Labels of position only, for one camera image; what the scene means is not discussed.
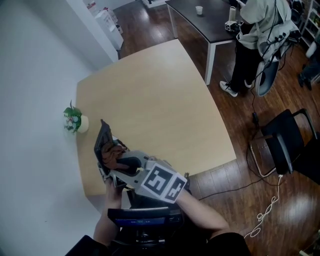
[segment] white cable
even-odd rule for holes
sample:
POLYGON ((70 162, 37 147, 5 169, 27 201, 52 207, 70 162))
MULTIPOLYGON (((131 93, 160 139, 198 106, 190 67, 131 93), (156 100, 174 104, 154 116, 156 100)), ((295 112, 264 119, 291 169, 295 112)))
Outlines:
POLYGON ((260 233, 261 228, 260 228, 259 226, 260 226, 260 225, 262 224, 262 222, 264 221, 265 216, 268 215, 268 214, 271 212, 271 210, 272 210, 272 205, 279 200, 279 184, 280 184, 280 180, 281 180, 282 177, 283 177, 282 175, 279 175, 279 181, 278 181, 278 186, 277 186, 277 189, 278 189, 277 197, 278 197, 278 198, 276 199, 275 196, 272 197, 271 203, 270 203, 269 206, 265 209, 264 214, 259 213, 259 214, 256 216, 256 218, 258 219, 259 224, 256 225, 255 228, 254 228, 250 233, 246 234, 246 235, 244 236, 244 238, 246 238, 246 237, 249 236, 249 235, 250 235, 251 238, 254 238, 255 236, 257 236, 257 235, 260 233))

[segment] black tabletop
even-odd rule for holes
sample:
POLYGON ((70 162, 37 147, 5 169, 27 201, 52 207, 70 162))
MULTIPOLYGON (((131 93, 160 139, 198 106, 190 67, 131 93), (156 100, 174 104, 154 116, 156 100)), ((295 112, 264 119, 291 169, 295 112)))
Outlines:
POLYGON ((222 0, 169 0, 166 3, 189 21, 210 43, 235 39, 225 29, 229 19, 230 4, 222 0), (196 6, 202 6, 202 15, 197 15, 196 6))

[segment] potted plant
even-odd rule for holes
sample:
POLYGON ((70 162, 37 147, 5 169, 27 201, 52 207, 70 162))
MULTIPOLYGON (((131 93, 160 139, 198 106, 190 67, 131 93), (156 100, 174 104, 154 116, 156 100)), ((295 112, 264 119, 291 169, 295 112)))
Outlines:
POLYGON ((67 107, 63 113, 65 117, 65 129, 72 133, 85 133, 88 130, 88 117, 83 115, 78 108, 72 106, 72 101, 70 101, 70 107, 67 107))

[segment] white baseboard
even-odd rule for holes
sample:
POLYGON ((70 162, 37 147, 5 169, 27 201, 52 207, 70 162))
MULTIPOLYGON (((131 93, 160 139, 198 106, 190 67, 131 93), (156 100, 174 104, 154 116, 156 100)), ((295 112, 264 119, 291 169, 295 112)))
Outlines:
POLYGON ((158 1, 153 1, 152 4, 149 3, 148 0, 141 0, 146 7, 148 8, 153 8, 153 7, 157 7, 157 6, 162 6, 166 4, 166 0, 158 0, 158 1))

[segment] brown cloth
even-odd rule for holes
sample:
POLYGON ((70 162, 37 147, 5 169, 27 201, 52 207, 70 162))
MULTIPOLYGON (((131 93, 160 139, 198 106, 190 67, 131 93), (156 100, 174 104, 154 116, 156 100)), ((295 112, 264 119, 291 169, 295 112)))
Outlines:
POLYGON ((123 148, 120 145, 114 145, 113 142, 107 142, 101 148, 102 161, 105 167, 114 169, 126 170, 128 165, 117 163, 117 159, 121 158, 123 154, 123 148))

